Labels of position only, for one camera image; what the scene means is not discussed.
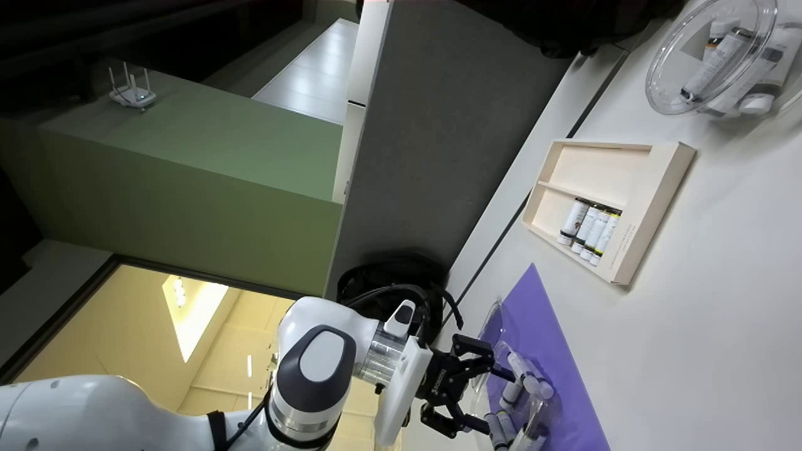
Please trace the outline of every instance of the purple cloth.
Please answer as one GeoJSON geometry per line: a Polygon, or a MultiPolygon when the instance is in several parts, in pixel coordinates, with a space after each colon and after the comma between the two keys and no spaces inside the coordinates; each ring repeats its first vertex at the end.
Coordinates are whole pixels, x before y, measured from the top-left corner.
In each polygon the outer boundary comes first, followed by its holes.
{"type": "MultiPolygon", "coordinates": [[[[500,307],[493,311],[480,337],[488,342],[506,340],[550,380],[555,401],[550,402],[549,417],[549,451],[609,451],[590,397],[584,390],[578,369],[533,265],[521,275],[500,307]]],[[[486,389],[491,406],[498,407],[504,380],[488,379],[486,389]]],[[[515,422],[525,417],[525,407],[525,402],[515,402],[515,422]]]]}

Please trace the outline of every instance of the gray panel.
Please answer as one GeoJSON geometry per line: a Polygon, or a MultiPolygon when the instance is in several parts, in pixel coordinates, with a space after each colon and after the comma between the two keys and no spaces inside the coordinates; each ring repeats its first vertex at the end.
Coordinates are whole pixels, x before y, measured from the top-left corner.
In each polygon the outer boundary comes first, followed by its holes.
{"type": "Polygon", "coordinates": [[[451,0],[399,0],[327,293],[375,250],[451,265],[567,65],[451,0]]]}
{"type": "Polygon", "coordinates": [[[24,255],[30,270],[0,296],[0,364],[8,364],[108,257],[109,252],[104,250],[73,242],[36,242],[24,255]]]}

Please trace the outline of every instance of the black cable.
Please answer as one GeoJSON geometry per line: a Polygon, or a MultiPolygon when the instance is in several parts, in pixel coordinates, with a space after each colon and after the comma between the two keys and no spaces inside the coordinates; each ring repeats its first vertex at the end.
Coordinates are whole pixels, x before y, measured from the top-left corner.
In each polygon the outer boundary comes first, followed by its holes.
{"type": "Polygon", "coordinates": [[[242,422],[237,422],[237,431],[224,440],[224,447],[232,446],[232,440],[237,440],[250,422],[256,421],[256,415],[268,406],[271,390],[261,397],[261,402],[247,412],[247,417],[242,422]]]}
{"type": "MultiPolygon", "coordinates": [[[[453,316],[456,325],[461,327],[461,325],[464,325],[464,317],[461,317],[461,312],[459,312],[459,306],[456,306],[453,296],[451,296],[448,290],[439,288],[439,285],[431,285],[431,288],[448,302],[448,317],[453,316]]],[[[377,288],[362,290],[362,293],[359,293],[359,296],[352,296],[352,297],[345,297],[345,301],[341,301],[341,302],[356,307],[356,306],[361,306],[361,302],[366,302],[366,301],[372,301],[375,296],[396,293],[396,290],[414,293],[414,296],[422,302],[422,306],[421,306],[421,307],[422,307],[422,311],[421,311],[421,312],[422,312],[422,321],[421,321],[421,327],[417,327],[417,340],[421,340],[422,325],[431,321],[429,293],[426,293],[421,285],[414,285],[414,282],[377,285],[377,288]]]]}

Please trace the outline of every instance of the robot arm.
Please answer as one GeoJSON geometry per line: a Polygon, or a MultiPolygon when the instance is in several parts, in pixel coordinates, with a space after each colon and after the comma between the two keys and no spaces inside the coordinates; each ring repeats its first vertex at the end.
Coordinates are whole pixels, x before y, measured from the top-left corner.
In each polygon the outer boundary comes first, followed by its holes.
{"type": "Polygon", "coordinates": [[[278,327],[278,366],[271,390],[256,411],[174,415],[153,406],[129,380],[70,376],[0,386],[0,451],[306,451],[326,447],[344,412],[351,376],[384,386],[375,412],[375,442],[389,446],[414,402],[422,397],[422,422],[456,431],[493,427],[459,411],[465,380],[495,369],[480,340],[459,337],[451,354],[407,337],[414,302],[377,323],[356,311],[301,297],[278,327]]]}

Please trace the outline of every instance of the wooden frame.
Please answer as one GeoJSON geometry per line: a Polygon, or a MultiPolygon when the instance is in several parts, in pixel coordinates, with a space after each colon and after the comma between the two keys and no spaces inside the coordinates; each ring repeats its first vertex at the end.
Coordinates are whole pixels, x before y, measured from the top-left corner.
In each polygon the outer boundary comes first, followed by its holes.
{"type": "Polygon", "coordinates": [[[580,268],[629,285],[692,159],[694,147],[684,142],[555,139],[531,187],[524,224],[580,268]],[[558,240],[575,197],[622,209],[595,265],[558,240]]]}

